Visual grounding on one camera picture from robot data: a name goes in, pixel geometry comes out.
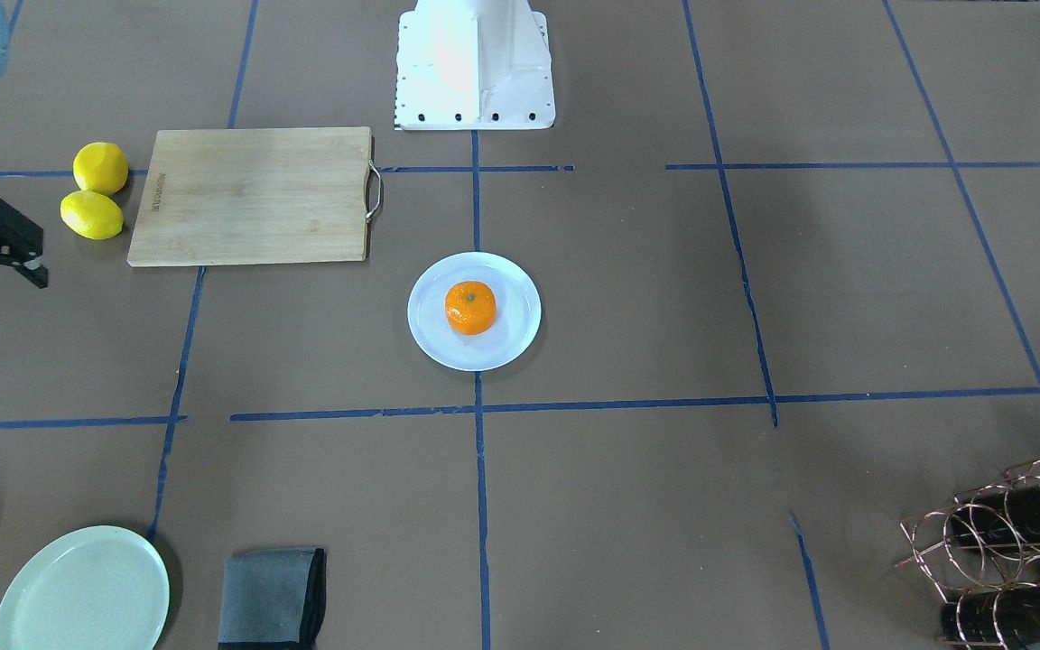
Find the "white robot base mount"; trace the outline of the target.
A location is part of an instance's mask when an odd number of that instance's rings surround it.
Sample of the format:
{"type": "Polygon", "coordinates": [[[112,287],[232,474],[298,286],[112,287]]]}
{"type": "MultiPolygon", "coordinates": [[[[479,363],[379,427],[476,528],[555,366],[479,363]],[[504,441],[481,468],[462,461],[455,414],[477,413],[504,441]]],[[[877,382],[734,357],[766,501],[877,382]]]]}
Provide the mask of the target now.
{"type": "Polygon", "coordinates": [[[395,129],[556,123],[549,25],[527,1],[418,1],[399,16],[395,63],[395,129]]]}

